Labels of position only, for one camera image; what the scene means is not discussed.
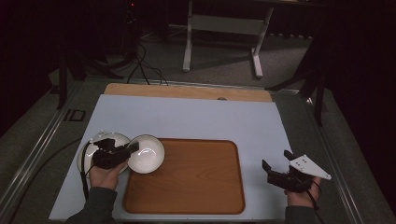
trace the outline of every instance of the wooden strip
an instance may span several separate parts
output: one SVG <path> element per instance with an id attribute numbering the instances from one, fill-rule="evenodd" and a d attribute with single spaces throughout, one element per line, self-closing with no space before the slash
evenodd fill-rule
<path id="1" fill-rule="evenodd" d="M 191 98 L 217 100 L 224 98 L 232 101 L 272 102 L 271 94 L 264 90 L 243 90 L 232 88 L 158 86 L 137 84 L 108 84 L 105 94 L 132 95 L 169 98 Z"/>

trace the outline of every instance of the gray carpet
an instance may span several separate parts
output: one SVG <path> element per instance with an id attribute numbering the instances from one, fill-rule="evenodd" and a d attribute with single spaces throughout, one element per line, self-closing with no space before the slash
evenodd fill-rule
<path id="1" fill-rule="evenodd" d="M 146 48 L 145 61 L 162 71 L 166 80 L 172 84 L 220 85 L 245 88 L 272 86 L 291 77 L 302 59 L 309 39 L 268 36 L 265 38 L 261 61 L 264 78 L 254 77 L 249 48 L 254 39 L 235 36 L 233 40 L 214 38 L 206 33 L 194 35 L 191 70 L 181 71 L 185 39 L 183 34 L 174 35 L 168 41 L 157 40 L 155 36 L 145 37 L 142 45 Z M 139 55 L 144 50 L 139 48 Z M 53 136 L 41 156 L 37 167 L 56 150 L 78 139 L 84 134 L 89 117 L 94 110 L 99 95 L 107 83 L 126 82 L 135 64 L 116 69 L 122 80 L 114 80 L 90 71 L 86 81 L 70 81 L 70 94 L 67 109 L 86 111 L 83 121 L 62 121 L 53 131 Z M 151 84 L 159 83 L 159 76 L 145 67 L 145 74 Z M 139 69 L 134 73 L 133 83 L 145 83 Z M 288 87 L 298 90 L 296 83 Z M 312 108 L 298 95 L 289 91 L 278 92 L 274 99 L 282 116 L 285 130 L 293 152 L 307 154 L 321 164 L 325 170 L 339 171 L 341 177 L 323 181 L 323 194 L 319 200 L 320 215 L 326 223 L 396 223 L 395 217 L 384 200 L 371 172 L 360 153 L 353 134 L 347 127 L 332 94 L 325 92 L 323 108 L 323 128 L 319 128 L 312 116 Z M 39 137 L 55 117 L 61 119 L 65 114 L 56 111 L 57 96 L 46 94 L 0 139 L 0 192 L 6 191 L 8 184 L 28 153 L 35 147 Z M 56 223 L 49 221 L 51 208 L 64 181 L 68 167 L 77 152 L 78 143 L 66 148 L 44 167 L 26 191 L 13 223 Z M 335 161 L 329 160 L 329 153 Z M 352 199 L 358 214 L 347 212 L 349 202 L 344 202 L 340 194 L 343 189 L 338 183 L 347 186 L 347 199 Z"/>

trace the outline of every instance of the dark background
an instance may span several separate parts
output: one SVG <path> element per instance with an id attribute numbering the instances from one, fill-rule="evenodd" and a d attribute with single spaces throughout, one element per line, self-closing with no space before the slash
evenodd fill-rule
<path id="1" fill-rule="evenodd" d="M 103 60 L 107 52 L 120 49 L 120 39 L 106 34 L 122 34 L 126 6 L 123 1 L 113 1 L 111 7 L 108 4 L 92 1 L 90 5 L 77 0 L 1 2 L 0 136 L 51 88 L 48 73 L 58 68 L 62 40 L 68 48 L 95 59 Z M 186 24 L 187 1 L 151 0 L 140 6 L 136 11 L 140 17 L 136 17 L 164 38 L 167 23 Z M 233 4 L 219 7 L 211 3 L 198 4 L 196 10 L 261 19 L 267 7 L 255 2 L 240 10 Z M 119 21 L 120 27 L 109 26 L 112 20 Z M 393 212 L 396 194 L 390 182 L 396 168 L 395 27 L 393 2 L 343 1 L 325 9 L 277 7 L 268 30 L 285 38 L 314 37 L 296 76 L 312 68 L 325 74 L 325 86 L 332 90 Z"/>

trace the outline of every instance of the metal stand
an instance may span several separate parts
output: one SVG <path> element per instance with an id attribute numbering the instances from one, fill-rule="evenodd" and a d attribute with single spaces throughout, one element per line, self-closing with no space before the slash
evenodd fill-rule
<path id="1" fill-rule="evenodd" d="M 223 33 L 242 34 L 242 35 L 257 35 L 259 37 L 259 40 L 256 48 L 253 48 L 251 50 L 251 56 L 254 64 L 256 77 L 261 78 L 262 65 L 260 63 L 259 53 L 273 11 L 274 11 L 273 7 L 270 7 L 267 10 L 264 21 L 196 15 L 196 14 L 192 14 L 192 0 L 190 0 L 189 17 L 187 20 L 187 45 L 186 45 L 186 50 L 184 52 L 183 71 L 184 72 L 190 71 L 192 30 L 205 30 L 205 31 L 223 32 Z"/>

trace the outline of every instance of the white table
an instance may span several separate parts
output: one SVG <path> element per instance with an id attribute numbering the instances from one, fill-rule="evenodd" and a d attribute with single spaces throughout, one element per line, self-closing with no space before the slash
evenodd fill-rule
<path id="1" fill-rule="evenodd" d="M 120 175 L 113 217 L 123 221 L 263 221 L 283 219 L 287 206 L 283 190 L 266 183 L 262 159 L 286 172 L 283 150 L 288 138 L 275 103 L 220 101 L 144 96 L 102 95 L 93 111 L 78 152 L 91 137 L 105 130 L 130 139 L 144 133 L 160 138 L 222 139 L 238 146 L 246 199 L 239 215 L 143 215 L 122 208 L 128 172 Z M 65 220 L 82 209 L 85 199 L 77 167 L 71 164 L 49 219 Z"/>

